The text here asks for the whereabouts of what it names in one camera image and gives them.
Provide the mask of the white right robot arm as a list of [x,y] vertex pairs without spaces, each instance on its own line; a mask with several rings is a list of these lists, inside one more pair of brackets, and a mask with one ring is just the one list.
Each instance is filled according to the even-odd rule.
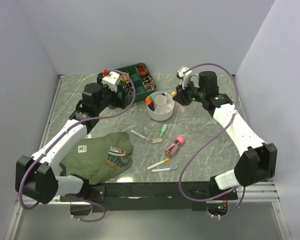
[[198,86],[191,81],[191,73],[186,67],[177,72],[180,84],[172,95],[173,100],[182,106],[191,102],[201,103],[225,129],[240,155],[234,169],[211,177],[208,199],[221,199],[237,187],[248,187],[273,178],[276,171],[277,147],[257,136],[237,111],[235,103],[227,94],[219,92],[215,72],[200,72]]

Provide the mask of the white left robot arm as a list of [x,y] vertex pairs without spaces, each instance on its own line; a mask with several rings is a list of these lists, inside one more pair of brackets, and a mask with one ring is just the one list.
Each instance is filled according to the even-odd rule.
[[84,87],[82,99],[64,127],[42,149],[30,157],[23,155],[16,162],[15,189],[24,209],[29,207],[25,205],[23,196],[38,204],[47,204],[59,195],[72,194],[78,201],[89,197],[88,179],[77,174],[56,176],[55,171],[72,147],[101,120],[100,113],[105,108],[113,105],[125,112],[130,108],[127,102],[128,94],[125,89],[119,97],[106,84],[93,82]]

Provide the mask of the white round pen holder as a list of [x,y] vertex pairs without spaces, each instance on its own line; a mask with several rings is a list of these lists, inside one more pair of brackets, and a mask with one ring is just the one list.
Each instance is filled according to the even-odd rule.
[[175,108],[175,102],[169,93],[156,91],[148,97],[151,98],[154,105],[154,111],[151,111],[146,103],[146,111],[151,119],[162,122],[168,120],[172,116]]

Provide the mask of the black marker orange cap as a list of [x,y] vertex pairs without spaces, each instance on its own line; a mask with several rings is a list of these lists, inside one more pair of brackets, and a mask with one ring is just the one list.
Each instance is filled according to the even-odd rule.
[[154,104],[153,104],[153,101],[152,99],[148,96],[146,99],[146,104],[148,106],[148,108],[153,112],[155,109],[154,109]]

